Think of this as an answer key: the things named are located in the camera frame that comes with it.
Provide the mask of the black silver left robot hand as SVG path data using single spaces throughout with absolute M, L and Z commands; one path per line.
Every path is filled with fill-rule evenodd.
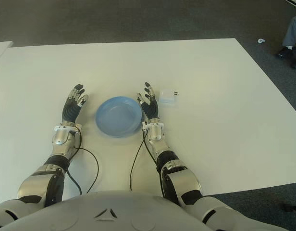
M 62 110 L 62 122 L 75 123 L 83 105 L 88 101 L 84 85 L 77 84 L 70 91 Z

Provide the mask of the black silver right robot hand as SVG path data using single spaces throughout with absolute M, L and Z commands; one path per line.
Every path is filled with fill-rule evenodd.
M 144 100 L 140 93 L 136 94 L 137 101 L 139 102 L 148 120 L 159 119 L 159 108 L 155 98 L 155 93 L 152 86 L 148 82 L 145 82 L 144 90 L 146 92 L 145 97 L 148 99 L 149 103 Z

